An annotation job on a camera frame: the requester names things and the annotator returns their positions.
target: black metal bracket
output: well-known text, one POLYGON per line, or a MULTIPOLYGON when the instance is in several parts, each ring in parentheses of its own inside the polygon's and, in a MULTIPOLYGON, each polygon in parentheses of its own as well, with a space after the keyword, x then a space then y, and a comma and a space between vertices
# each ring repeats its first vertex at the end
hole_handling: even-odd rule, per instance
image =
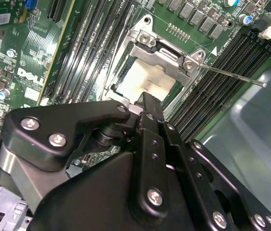
MULTIPOLYGON (((271 231, 271 212, 203 144, 196 140, 185 144, 176 128, 164 121, 157 99, 143 93, 135 104, 143 108, 139 115, 119 102, 105 101, 19 109, 6 116, 0 140, 0 171, 4 172, 0 179, 12 177, 13 187, 24 199, 32 195, 28 188, 36 189, 33 202, 39 206, 32 231, 59 230, 54 223, 58 221, 63 227, 73 227, 79 214, 99 218, 112 211, 111 220, 101 219, 125 230, 271 231), (25 128, 24 119, 36 121, 38 127, 25 128), (53 134, 65 143, 51 143, 53 134), (69 160, 111 145, 120 146, 122 153, 65 182, 69 160), (18 182, 23 178, 15 176, 21 172, 31 181, 18 182), (20 188, 22 183, 43 180, 37 176, 48 176, 51 183, 56 175, 61 178, 53 187, 43 188, 39 182, 20 188), (57 215, 48 219, 52 210, 57 215)), ((97 224, 93 218, 84 222, 91 229, 112 227, 97 224)))

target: ram slot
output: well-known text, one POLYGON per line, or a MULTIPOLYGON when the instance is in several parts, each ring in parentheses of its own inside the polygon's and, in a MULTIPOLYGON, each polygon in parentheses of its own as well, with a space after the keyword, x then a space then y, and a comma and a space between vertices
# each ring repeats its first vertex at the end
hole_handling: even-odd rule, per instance
MULTIPOLYGON (((233 39, 213 66, 251 77, 270 55, 264 46, 242 32, 233 39)), ((194 138, 243 85, 244 82, 237 79, 212 71, 206 72, 171 118, 184 141, 194 138)))
MULTIPOLYGON (((240 64, 237 61, 243 60, 243 57, 250 50, 251 47, 252 44, 250 43, 243 44, 243 46, 239 48, 239 52, 235 54, 234 58, 229 59, 230 61, 226 63, 224 69, 228 71, 234 71, 235 66, 240 64)), ((193 109, 189 110, 186 116, 183 116, 184 119, 180 121, 179 125, 177 125, 177 129, 179 132, 182 132, 183 129, 188 126, 188 121, 192 120, 192 118, 200 112, 200 109, 202 107, 205 107, 208 101, 211 100, 213 94, 218 90, 218 88, 220 88, 220 86, 222 86, 223 82, 228 79, 228 77, 225 77, 224 75, 217 74, 217 76, 218 77, 214 80, 213 84, 209 85, 209 87, 202 92, 201 97, 199 97, 199 101, 193 102, 193 109)))
MULTIPOLYGON (((216 60, 215 64, 213 65, 216 68, 222 69, 224 68, 224 65, 227 63, 227 61, 235 55, 235 52, 232 52, 235 47, 240 47, 241 44, 244 43, 244 41, 247 38, 244 38, 242 36, 237 36, 225 49, 223 54, 219 56, 219 58, 216 60)), ((199 84, 193 89, 191 92, 190 96, 186 98, 186 100, 178 107, 177 111, 171 118, 171 122, 176 126, 180 120, 183 118, 181 113, 185 112, 187 113, 188 110, 190 109, 190 103, 195 102, 201 94, 203 94, 212 83, 215 83, 214 79, 218 74, 212 71, 206 72, 202 80, 199 82, 199 84)))
MULTIPOLYGON (((268 54, 263 54, 263 56, 258 61, 257 65, 260 67, 268 58, 269 58, 268 54)), ((224 95, 225 97, 220 102, 220 105, 222 106, 222 105, 226 104, 239 91, 239 89, 244 84, 245 83, 242 81, 235 80, 235 83, 233 84, 233 86, 229 90, 229 93, 224 95)), ((220 106, 217 106, 215 108, 211 108, 209 114, 207 114, 205 116, 205 118, 202 119, 202 121, 198 122, 198 124, 196 126, 194 126, 193 129, 188 134, 183 135, 184 141, 187 142, 190 139, 192 139, 193 137, 195 137, 209 123, 209 121, 218 114, 220 109, 221 109, 220 106)))
POLYGON ((113 35, 115 34, 115 30, 118 27, 119 22, 121 21, 121 16, 123 15, 126 6, 128 4, 127 0, 124 0, 122 2, 117 1, 116 4, 114 5, 111 15, 108 18, 109 23, 105 25, 105 28, 109 28, 106 35, 104 36, 104 40, 101 43, 101 46, 99 47, 99 50, 97 51, 96 57, 92 65, 90 66, 91 71, 89 71, 89 74, 86 74, 86 79, 87 83, 85 84, 85 81, 83 82, 84 84, 82 85, 82 88, 85 89, 84 92, 78 94, 79 98, 78 101, 85 102, 88 97, 90 92, 92 91, 92 88, 97 80, 98 75, 96 74, 96 70, 98 69, 100 58, 102 58, 102 54, 105 52, 105 50, 108 48, 108 45, 111 44, 111 38, 113 38, 113 35))
POLYGON ((63 90, 63 103, 69 101, 75 89, 78 88, 79 82, 83 78, 83 72, 87 68, 88 60, 91 52, 94 49, 98 36, 101 32, 102 26, 105 22, 105 18, 112 6, 113 1, 102 1, 102 4, 98 7, 98 10, 94 16, 94 21, 91 23, 89 32, 84 38, 81 46, 80 53, 78 54, 77 61, 73 65, 72 71, 69 75, 68 84, 65 85, 63 90))
POLYGON ((55 84, 55 93, 53 98, 57 98, 58 95, 62 93, 62 90, 65 85, 68 85, 68 81, 71 81, 69 75, 71 73, 72 67, 76 61, 77 55, 80 51, 83 39, 87 30, 89 28, 90 22, 93 18, 96 7, 98 6, 98 2, 96 0, 90 0, 87 4, 85 4, 83 9, 83 17, 79 22, 79 26, 75 32, 74 39, 70 45, 70 50, 66 55, 63 65, 58 74, 58 78, 55 84))

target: capacitor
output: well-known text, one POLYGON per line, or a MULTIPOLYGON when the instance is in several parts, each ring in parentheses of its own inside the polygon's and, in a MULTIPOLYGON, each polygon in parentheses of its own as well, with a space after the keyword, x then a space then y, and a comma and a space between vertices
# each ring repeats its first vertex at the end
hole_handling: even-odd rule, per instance
POLYGON ((239 23, 245 26, 249 25, 252 22, 252 20, 253 20, 253 17, 251 15, 245 15, 244 13, 239 15, 238 17, 239 23))
POLYGON ((225 7, 232 7, 236 6, 239 3, 239 0, 224 0, 223 3, 225 7))
POLYGON ((2 89, 0 90, 0 100, 5 100, 10 96, 11 92, 8 89, 2 89))

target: pcie slot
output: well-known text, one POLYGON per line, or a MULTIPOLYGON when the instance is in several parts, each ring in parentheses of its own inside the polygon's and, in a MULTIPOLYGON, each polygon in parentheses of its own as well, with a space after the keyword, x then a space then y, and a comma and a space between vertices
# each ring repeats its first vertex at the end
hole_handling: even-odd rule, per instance
POLYGON ((90 22, 93 18, 96 7, 98 6, 99 1, 90 0, 85 4, 83 9, 83 17, 79 22, 79 26, 75 32, 74 40, 70 45, 70 51, 66 55, 63 65, 58 74, 58 78, 55 85, 55 94, 54 99, 62 93, 64 86, 69 86, 69 82, 66 82, 68 76, 71 74, 72 67, 76 63, 76 58, 80 53, 80 48, 83 42, 83 39, 87 33, 90 22))
MULTIPOLYGON (((116 4, 114 5, 113 9, 111 11, 115 12, 112 13, 110 15, 110 18, 108 19, 109 23, 108 25, 105 26, 105 28, 109 28, 108 32, 109 32, 109 38, 107 38, 108 33, 105 35, 104 41, 102 43, 103 46, 101 47, 101 49, 99 49, 99 51, 97 52, 97 54, 103 54, 105 52, 105 50, 108 48, 109 42, 110 40, 117 40, 117 38, 113 38, 113 35, 115 35, 115 30, 118 27, 118 24, 120 22, 121 16, 123 15, 126 6, 128 4, 127 0, 124 0, 123 2, 117 1, 116 4)), ((94 64, 94 66, 90 67, 93 69, 92 74, 88 75, 86 78, 88 79, 88 83, 85 86, 85 91, 82 94, 79 94, 79 101, 83 101, 85 102, 88 97, 89 94, 97 80, 98 74, 96 73, 96 70, 98 69, 99 66, 99 62, 101 59, 97 59, 97 64, 94 64)))
POLYGON ((58 22, 62 19, 62 15, 64 12, 64 9, 66 7, 67 0, 59 0, 58 5, 55 9, 54 16, 53 16, 53 21, 58 22))
POLYGON ((68 75, 67 82, 64 86, 64 90, 62 92, 63 103, 67 102, 70 97, 73 95, 75 88, 79 85, 79 81, 81 79, 82 73, 86 68, 88 59, 92 50, 94 49, 94 45, 97 41, 97 38, 100 34, 102 25, 105 21, 105 13, 104 10, 106 7, 107 12, 109 11, 109 7, 112 5, 113 1, 107 2, 106 0, 102 0, 99 3, 99 7, 96 10, 96 13, 93 16, 93 22, 90 24, 88 32, 84 37, 81 50, 77 55, 76 62, 73 64, 72 70, 68 75))
POLYGON ((57 0, 51 0, 50 3, 49 3, 49 7, 48 7, 48 12, 47 12, 47 18, 50 18, 51 17, 51 13, 53 12, 53 8, 54 8, 54 3, 56 2, 57 0))
POLYGON ((66 3, 67 0, 51 0, 47 11, 47 18, 52 19, 56 23, 60 21, 66 7, 66 3))

